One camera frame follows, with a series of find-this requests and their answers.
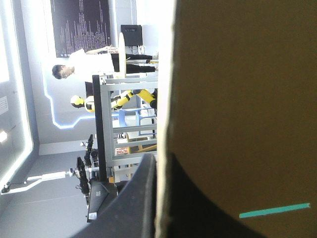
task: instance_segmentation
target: white shirt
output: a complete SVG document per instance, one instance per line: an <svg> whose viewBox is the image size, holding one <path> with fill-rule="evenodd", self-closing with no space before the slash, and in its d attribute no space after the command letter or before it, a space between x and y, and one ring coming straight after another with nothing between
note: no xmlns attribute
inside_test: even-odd
<svg viewBox="0 0 317 238"><path fill-rule="evenodd" d="M74 66L74 76L92 82L92 75L114 72L111 54L87 55L80 49L69 56L69 66Z"/></svg>

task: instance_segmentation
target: large screen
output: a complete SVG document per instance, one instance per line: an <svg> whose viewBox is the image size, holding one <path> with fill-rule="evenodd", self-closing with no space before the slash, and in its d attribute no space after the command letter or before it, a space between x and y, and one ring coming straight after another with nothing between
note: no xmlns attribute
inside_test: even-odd
<svg viewBox="0 0 317 238"><path fill-rule="evenodd" d="M109 46L108 0L51 0L56 57Z"/></svg>

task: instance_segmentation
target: yellow robotic arm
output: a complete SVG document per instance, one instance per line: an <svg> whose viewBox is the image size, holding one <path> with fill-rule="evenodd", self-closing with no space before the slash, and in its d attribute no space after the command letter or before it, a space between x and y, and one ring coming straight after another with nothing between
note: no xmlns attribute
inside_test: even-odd
<svg viewBox="0 0 317 238"><path fill-rule="evenodd" d="M137 89L137 90L126 90L118 96L115 96L111 99L111 108L120 109L124 104L130 101L130 99L134 96L138 95L148 104L150 104L151 108L157 109L157 97L156 94L151 94L146 89Z"/></svg>
<svg viewBox="0 0 317 238"><path fill-rule="evenodd" d="M122 108L124 104L130 101L130 99L134 96L138 95L148 104L150 104L151 108L157 109L157 93L156 90L154 93L150 93L146 89L138 89L138 90L126 90L118 96L115 96L111 99L111 108L117 110ZM83 108L85 107L86 111L90 113L95 112L95 101L94 96L89 96L85 100L77 95L74 95L70 99L70 103L72 106L76 108Z"/></svg>

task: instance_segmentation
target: teal line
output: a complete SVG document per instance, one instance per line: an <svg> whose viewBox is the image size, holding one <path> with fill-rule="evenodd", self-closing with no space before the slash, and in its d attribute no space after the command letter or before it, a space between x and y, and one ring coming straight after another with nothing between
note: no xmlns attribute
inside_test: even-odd
<svg viewBox="0 0 317 238"><path fill-rule="evenodd" d="M289 212L289 211L310 208L310 207L311 207L310 203L302 203L302 204L296 204L296 205L285 206L285 207L275 207L275 208L269 208L269 209L264 209L264 210L241 213L239 215L239 218L265 216L268 214Z"/></svg>

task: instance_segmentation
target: person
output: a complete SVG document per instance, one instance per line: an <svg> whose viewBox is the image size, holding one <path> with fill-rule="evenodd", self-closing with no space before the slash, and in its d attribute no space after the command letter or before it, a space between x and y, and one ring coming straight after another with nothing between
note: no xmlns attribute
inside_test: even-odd
<svg viewBox="0 0 317 238"><path fill-rule="evenodd" d="M156 56L126 54L130 60L158 60ZM76 74L83 81L92 81L93 74L103 75L109 72L119 72L119 54L115 47L103 47L97 50L84 52L80 49L69 56L69 64L57 64L52 68L52 75L57 79L67 78ZM157 69L153 66L138 66L127 64L126 73L154 72Z"/></svg>

